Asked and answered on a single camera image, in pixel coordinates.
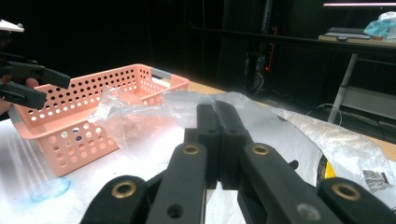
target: basket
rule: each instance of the basket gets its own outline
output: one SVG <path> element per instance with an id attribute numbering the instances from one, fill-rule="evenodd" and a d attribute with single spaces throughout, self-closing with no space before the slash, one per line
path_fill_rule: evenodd
<path id="1" fill-rule="evenodd" d="M 132 64 L 72 78 L 67 90 L 37 87 L 47 93 L 43 109 L 14 105 L 9 116 L 21 137 L 35 139 L 54 173 L 62 176 L 119 148 L 104 128 L 87 121 L 99 104 L 102 87 L 119 87 L 140 97 L 145 105 L 159 105 L 162 92 L 186 91 L 188 83 L 184 77 Z"/>

